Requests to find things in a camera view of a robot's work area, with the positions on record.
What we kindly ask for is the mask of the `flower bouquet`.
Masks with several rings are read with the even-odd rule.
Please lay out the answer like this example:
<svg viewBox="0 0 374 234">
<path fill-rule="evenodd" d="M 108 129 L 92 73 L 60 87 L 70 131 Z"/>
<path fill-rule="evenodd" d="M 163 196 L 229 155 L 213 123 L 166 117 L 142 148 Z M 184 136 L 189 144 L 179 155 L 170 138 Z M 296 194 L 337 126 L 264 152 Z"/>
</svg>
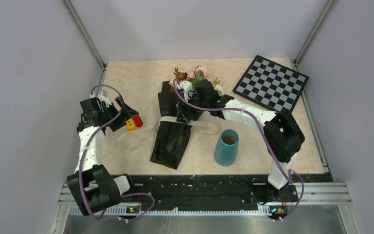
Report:
<svg viewBox="0 0 374 234">
<path fill-rule="evenodd" d="M 203 114 L 203 108 L 195 106 L 184 99 L 182 92 L 177 89 L 177 84 L 183 80 L 191 82 L 192 85 L 203 79 L 208 80 L 208 70 L 198 65 L 193 72 L 188 74 L 180 72 L 178 68 L 175 68 L 174 75 L 175 78 L 173 80 L 162 83 L 161 91 L 158 93 L 159 110 L 162 119 L 159 121 L 150 160 L 151 162 L 176 170 L 179 167 L 191 137 L 191 124 Z M 176 121 L 176 104 L 179 102 L 189 106 L 191 116 L 189 124 L 182 124 Z M 211 110 L 212 115 L 216 117 L 222 116 L 220 111 Z"/>
</svg>

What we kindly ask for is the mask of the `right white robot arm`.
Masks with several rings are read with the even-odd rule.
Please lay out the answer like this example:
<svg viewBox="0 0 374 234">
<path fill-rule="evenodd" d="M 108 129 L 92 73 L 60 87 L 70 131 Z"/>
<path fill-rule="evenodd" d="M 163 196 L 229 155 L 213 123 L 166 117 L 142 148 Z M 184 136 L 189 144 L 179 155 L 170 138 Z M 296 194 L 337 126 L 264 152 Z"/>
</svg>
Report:
<svg viewBox="0 0 374 234">
<path fill-rule="evenodd" d="M 279 201 L 285 196 L 285 185 L 293 182 L 291 170 L 294 159 L 305 141 L 290 111 L 267 111 L 244 104 L 230 95 L 219 94 L 207 79 L 192 84 L 175 78 L 169 84 L 180 98 L 176 105 L 177 122 L 189 124 L 194 114 L 209 112 L 214 117 L 258 130 L 273 159 L 266 195 L 272 201 Z"/>
</svg>

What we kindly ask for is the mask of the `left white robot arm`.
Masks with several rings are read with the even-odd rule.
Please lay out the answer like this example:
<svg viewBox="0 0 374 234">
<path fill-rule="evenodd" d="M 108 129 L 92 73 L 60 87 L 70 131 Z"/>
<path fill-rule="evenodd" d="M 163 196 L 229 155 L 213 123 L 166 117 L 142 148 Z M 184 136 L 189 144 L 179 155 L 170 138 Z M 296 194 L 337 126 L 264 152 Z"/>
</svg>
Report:
<svg viewBox="0 0 374 234">
<path fill-rule="evenodd" d="M 83 112 L 76 128 L 80 138 L 78 164 L 75 172 L 67 177 L 67 186 L 84 216 L 117 205 L 121 198 L 132 201 L 137 194 L 130 175 L 113 176 L 102 164 L 106 128 L 115 132 L 139 114 L 124 102 L 122 96 L 116 97 L 115 101 L 120 110 L 100 96 L 80 102 Z"/>
</svg>

